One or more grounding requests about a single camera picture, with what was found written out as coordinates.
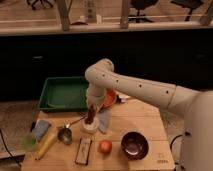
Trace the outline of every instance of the green plastic bin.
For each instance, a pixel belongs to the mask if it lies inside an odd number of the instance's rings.
[[[39,99],[38,110],[43,112],[86,111],[86,89],[84,77],[47,78]]]

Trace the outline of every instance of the dark bowl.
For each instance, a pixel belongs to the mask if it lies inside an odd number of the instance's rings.
[[[143,159],[149,151],[146,138],[138,132],[128,132],[125,134],[121,140],[121,148],[124,154],[131,160]]]

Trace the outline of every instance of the wooden table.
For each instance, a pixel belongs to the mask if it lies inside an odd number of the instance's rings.
[[[136,99],[124,104],[116,104],[110,109],[111,118],[107,134],[97,131],[94,135],[80,130],[80,122],[72,125],[73,143],[70,146],[56,142],[45,156],[35,161],[33,154],[26,154],[22,164],[23,171],[69,171],[69,170],[173,170],[174,161],[167,136],[160,118],[159,110]],[[77,113],[40,112],[39,119],[54,127],[64,125],[78,119]],[[138,131],[148,140],[149,152],[142,160],[129,161],[120,149],[123,135],[129,131]],[[93,140],[87,166],[75,164],[75,158],[81,137]],[[112,141],[112,151],[108,156],[98,152],[99,141]]]

